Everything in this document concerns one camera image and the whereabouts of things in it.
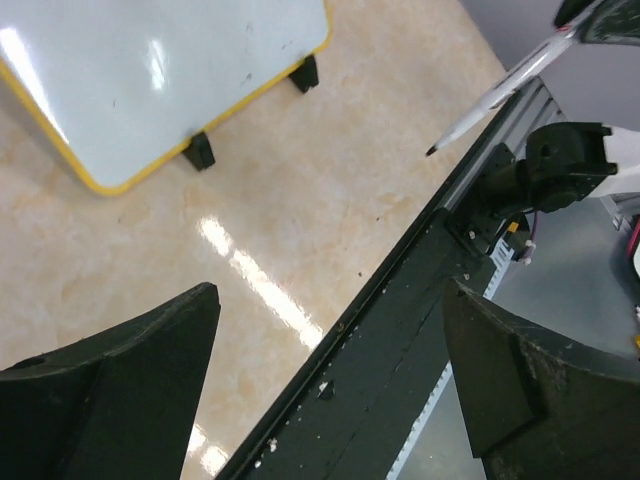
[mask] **white marker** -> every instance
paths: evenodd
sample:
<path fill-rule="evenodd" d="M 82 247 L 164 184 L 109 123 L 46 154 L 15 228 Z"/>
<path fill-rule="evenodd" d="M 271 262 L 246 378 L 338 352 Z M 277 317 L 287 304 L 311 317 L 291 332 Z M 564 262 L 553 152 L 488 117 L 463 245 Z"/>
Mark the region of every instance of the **white marker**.
<path fill-rule="evenodd" d="M 502 80 L 480 97 L 475 105 L 440 137 L 427 152 L 427 157 L 460 138 L 491 110 L 502 106 L 527 80 L 538 75 L 551 62 L 566 52 L 571 45 L 579 43 L 577 33 L 599 3 L 596 2 L 595 5 L 587 8 L 571 24 L 559 28 L 556 33 L 538 45 L 533 52 L 509 70 Z"/>

